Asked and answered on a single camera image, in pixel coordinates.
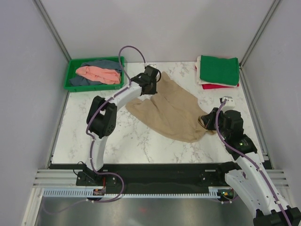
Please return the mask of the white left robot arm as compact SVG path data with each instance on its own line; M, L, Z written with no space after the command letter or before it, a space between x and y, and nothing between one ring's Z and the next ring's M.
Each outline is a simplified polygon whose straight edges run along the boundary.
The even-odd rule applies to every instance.
M103 165L106 142L116 128L117 112L128 102L142 95L157 93L157 82L162 77L161 71L148 65L144 72L129 80L129 84L107 97L96 96L87 116L86 134L91 137L87 167L91 170L87 180L93 185L103 181L103 173L99 171Z

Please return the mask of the beige t shirt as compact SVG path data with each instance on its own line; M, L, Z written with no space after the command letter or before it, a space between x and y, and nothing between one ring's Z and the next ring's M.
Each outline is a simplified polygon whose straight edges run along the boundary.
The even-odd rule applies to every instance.
M207 115L198 99L162 73L157 83L157 94L149 99L138 98L126 104L126 109L157 133L182 142L194 143L208 132L198 122Z

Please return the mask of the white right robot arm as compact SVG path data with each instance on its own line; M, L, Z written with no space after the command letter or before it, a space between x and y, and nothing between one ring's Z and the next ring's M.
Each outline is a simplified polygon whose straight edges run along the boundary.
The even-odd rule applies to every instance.
M234 162L230 169L222 164L215 174L216 182L229 185L244 202L253 216L255 226L297 226L301 212L289 203L277 190L264 168L257 149L243 129L241 113L235 110L223 112L214 108L200 116L198 122L208 131L216 131Z

